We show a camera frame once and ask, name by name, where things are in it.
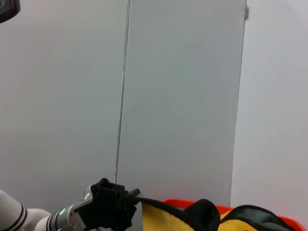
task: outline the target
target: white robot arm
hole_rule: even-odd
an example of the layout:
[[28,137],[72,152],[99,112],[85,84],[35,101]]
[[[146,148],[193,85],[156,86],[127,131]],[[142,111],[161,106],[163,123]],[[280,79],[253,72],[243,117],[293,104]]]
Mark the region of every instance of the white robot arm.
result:
[[124,231],[131,226],[136,211],[131,192],[107,179],[85,189],[84,198],[53,214],[42,209],[26,209],[0,191],[0,231],[89,231],[99,227]]

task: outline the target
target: black fabric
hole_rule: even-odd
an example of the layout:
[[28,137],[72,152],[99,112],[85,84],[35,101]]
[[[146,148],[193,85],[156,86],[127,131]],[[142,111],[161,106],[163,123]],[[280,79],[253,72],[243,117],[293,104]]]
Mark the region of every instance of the black fabric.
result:
[[221,223],[227,220],[241,220],[258,231],[295,231],[274,213],[254,205],[234,208],[221,220]]
[[192,217],[186,212],[179,210],[178,208],[175,208],[171,205],[167,205],[164,202],[152,200],[148,198],[140,198],[140,197],[137,197],[135,200],[136,202],[145,203],[147,205],[151,205],[155,208],[168,212],[169,214],[177,217],[178,219],[188,224],[195,231],[208,231],[205,227],[203,227],[200,224],[200,222],[196,218]]
[[220,214],[216,206],[206,199],[201,199],[184,210],[194,217],[208,231],[217,231],[220,224]]

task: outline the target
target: black stripe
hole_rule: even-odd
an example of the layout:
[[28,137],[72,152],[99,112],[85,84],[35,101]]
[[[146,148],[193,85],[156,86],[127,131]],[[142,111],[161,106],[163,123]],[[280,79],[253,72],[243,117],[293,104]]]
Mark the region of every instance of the black stripe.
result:
[[20,215],[19,217],[17,218],[17,220],[14,222],[13,225],[11,225],[10,227],[8,227],[7,229],[3,229],[1,231],[9,231],[10,229],[14,228],[15,225],[17,225],[17,223],[20,221],[21,217],[23,216],[24,214],[24,207],[21,205],[21,212],[20,212]]
[[52,217],[53,217],[54,214],[55,213],[53,213],[52,216],[49,219],[49,224],[48,224],[49,231],[51,231],[51,221],[52,221]]
[[57,213],[56,218],[54,219],[54,226],[55,226],[56,230],[58,230],[57,219],[58,219],[59,213],[60,213],[60,211]]
[[24,222],[26,221],[27,215],[28,215],[28,211],[27,211],[26,208],[25,208],[25,211],[26,211],[26,213],[25,213],[25,217],[24,217],[23,221],[22,221],[15,229],[13,229],[12,231],[17,231],[20,227],[22,227],[22,225],[23,225]]
[[46,231],[48,231],[48,222],[49,222],[50,217],[51,215],[48,217],[47,222],[46,222]]

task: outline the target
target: orange bin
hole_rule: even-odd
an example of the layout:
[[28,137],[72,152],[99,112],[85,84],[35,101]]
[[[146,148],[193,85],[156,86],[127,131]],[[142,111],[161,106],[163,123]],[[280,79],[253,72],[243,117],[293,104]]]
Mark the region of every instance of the orange bin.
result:
[[[163,202],[168,205],[177,207],[177,208],[187,208],[188,206],[195,203],[195,201],[188,201],[188,200],[181,200],[181,199],[166,199]],[[218,209],[220,214],[224,214],[230,211],[231,209],[233,209],[231,207],[222,206],[222,205],[217,205],[216,208]],[[283,219],[288,225],[292,226],[295,229],[295,231],[306,231],[306,229],[296,220],[293,220],[291,218],[282,217],[282,216],[279,216],[279,217]]]

